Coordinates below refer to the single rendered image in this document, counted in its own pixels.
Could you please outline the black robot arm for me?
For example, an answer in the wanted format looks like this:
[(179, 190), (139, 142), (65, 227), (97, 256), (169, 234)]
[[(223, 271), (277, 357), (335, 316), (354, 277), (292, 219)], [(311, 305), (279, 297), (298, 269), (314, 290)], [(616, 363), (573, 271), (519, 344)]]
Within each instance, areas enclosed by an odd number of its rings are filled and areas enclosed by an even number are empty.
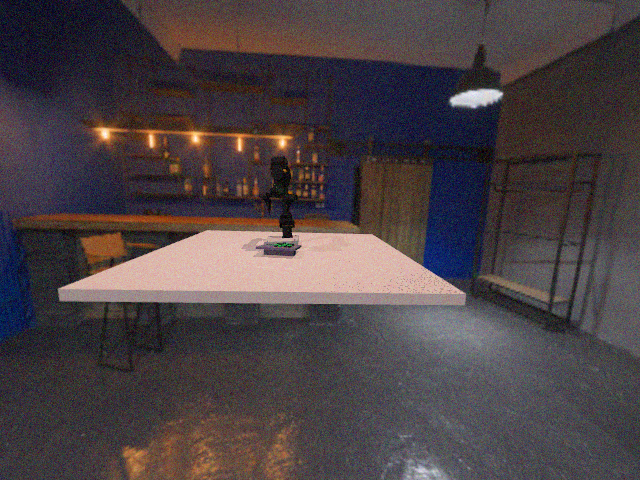
[[(291, 179), (291, 171), (288, 167), (288, 161), (287, 159), (285, 159), (285, 156), (272, 157), (270, 169), (272, 170), (271, 176), (274, 179), (273, 182), (285, 183), (285, 188), (283, 188), (282, 185), (280, 185), (280, 187), (276, 187), (276, 184), (274, 184), (273, 188), (270, 189), (270, 196), (278, 198), (280, 196), (284, 196), (284, 194), (288, 195), (288, 185)], [(287, 171), (284, 172), (283, 169), (286, 169)], [(282, 228), (283, 231), (282, 238), (293, 238), (292, 228), (295, 227), (295, 223), (289, 209), (285, 214), (286, 200), (287, 199), (282, 198), (282, 213), (279, 218), (279, 224), (280, 228)]]

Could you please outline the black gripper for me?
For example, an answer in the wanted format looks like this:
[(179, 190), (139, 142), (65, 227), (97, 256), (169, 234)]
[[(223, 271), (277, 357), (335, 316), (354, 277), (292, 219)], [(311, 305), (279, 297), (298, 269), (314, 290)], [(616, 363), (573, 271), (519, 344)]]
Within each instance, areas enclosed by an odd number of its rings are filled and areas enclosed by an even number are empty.
[[(282, 185), (282, 187), (285, 188), (285, 183), (284, 182), (273, 182), (273, 186), (274, 186), (274, 184), (276, 184), (276, 187), (280, 187), (280, 185)], [(259, 198), (262, 198), (262, 200), (264, 200), (266, 202), (266, 205), (267, 205), (269, 213), (271, 211), (271, 199), (269, 199), (270, 197), (271, 197), (270, 193), (267, 193), (267, 192), (260, 192), (259, 193)], [(277, 197), (273, 197), (272, 196), (271, 198), (277, 198)], [(285, 207), (285, 214), (287, 213), (291, 203), (294, 202), (294, 200), (298, 200), (298, 196), (295, 195), (295, 194), (288, 194), (288, 195), (284, 194), (284, 196), (280, 196), (278, 198), (287, 199), (286, 200), (286, 207)]]

